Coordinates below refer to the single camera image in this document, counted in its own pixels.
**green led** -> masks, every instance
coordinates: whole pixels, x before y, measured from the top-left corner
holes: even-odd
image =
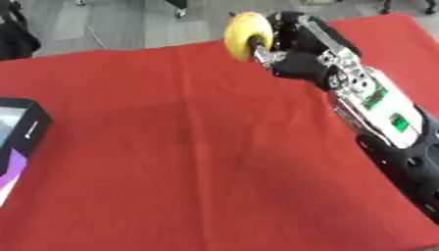
[[[372,109],[376,104],[379,103],[379,101],[382,100],[382,98],[387,94],[387,89],[385,89],[382,86],[379,86],[376,88],[375,92],[368,96],[366,101],[363,103],[366,109],[370,110]]]
[[[390,118],[390,122],[399,132],[405,131],[410,125],[409,122],[400,114],[394,114]]]

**robotic arm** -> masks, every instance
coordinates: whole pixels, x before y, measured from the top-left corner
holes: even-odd
[[[296,12],[243,13],[224,41],[238,60],[254,58],[278,77],[302,78],[333,96],[334,112],[371,160],[439,224],[439,122],[322,20]]]

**red tablecloth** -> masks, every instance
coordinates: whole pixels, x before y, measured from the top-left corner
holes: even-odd
[[[407,16],[334,23],[439,115],[439,46]],[[220,41],[0,64],[53,126],[0,208],[0,250],[408,250],[439,242],[324,93]]]

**floor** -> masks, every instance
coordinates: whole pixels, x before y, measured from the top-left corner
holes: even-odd
[[[301,0],[189,0],[187,16],[178,20],[174,7],[164,0],[87,0],[78,7],[74,0],[20,0],[30,29],[43,47],[37,55],[73,51],[134,49],[178,45],[221,38],[229,12],[296,10],[326,20],[376,15],[378,0],[309,6]],[[426,3],[394,1],[393,11],[413,15],[433,36],[439,38],[439,14],[426,16]]]

